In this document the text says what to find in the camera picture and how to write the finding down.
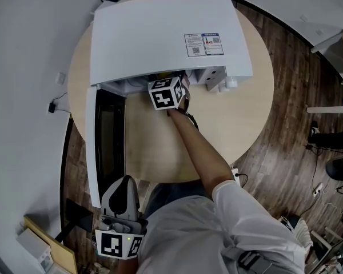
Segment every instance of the sleeve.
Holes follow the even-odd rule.
[[[216,214],[236,247],[304,271],[305,250],[298,240],[234,180],[216,186],[212,198]]]

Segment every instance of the power strip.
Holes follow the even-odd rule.
[[[233,176],[235,178],[235,182],[237,182],[237,184],[241,187],[241,185],[240,185],[240,178],[238,176],[239,170],[237,168],[232,168],[231,172],[233,173]]]
[[[322,188],[323,188],[323,184],[322,183],[317,185],[315,190],[313,191],[313,197],[316,197],[319,194],[319,192],[322,191]]]

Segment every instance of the power outlet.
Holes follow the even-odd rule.
[[[308,22],[308,18],[305,14],[301,15],[300,16],[300,19],[303,21],[303,22]]]
[[[65,82],[65,79],[66,79],[66,74],[58,73],[56,76],[56,83],[58,85],[63,85],[63,83]]]
[[[323,35],[324,34],[324,32],[322,30],[316,30],[315,32],[317,35]]]
[[[233,169],[231,170],[231,172],[233,172],[233,176],[234,176],[234,178],[235,178],[235,182],[237,182],[238,185],[241,187],[239,176],[235,176],[236,174],[239,174],[239,170],[238,170],[237,168],[233,168]]]
[[[322,187],[323,187],[322,183],[320,183],[319,185],[316,186],[315,190],[313,191],[313,196],[314,197],[316,197],[319,194],[319,192],[322,191]]]

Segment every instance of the small white box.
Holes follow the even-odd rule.
[[[208,84],[214,82],[216,79],[219,79],[218,82],[220,82],[222,79],[226,78],[225,68],[221,66],[197,69],[195,74],[198,84]]]
[[[46,273],[52,266],[51,248],[33,231],[27,228],[18,237],[17,241],[30,254],[30,257],[37,261],[39,268]]]
[[[178,108],[183,95],[185,95],[179,77],[149,82],[148,85],[155,110]]]

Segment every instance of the printed label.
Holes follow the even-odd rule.
[[[188,57],[206,55],[202,34],[185,34],[184,39],[187,47]]]
[[[205,45],[207,56],[224,54],[220,36],[217,33],[202,34],[202,40]]]

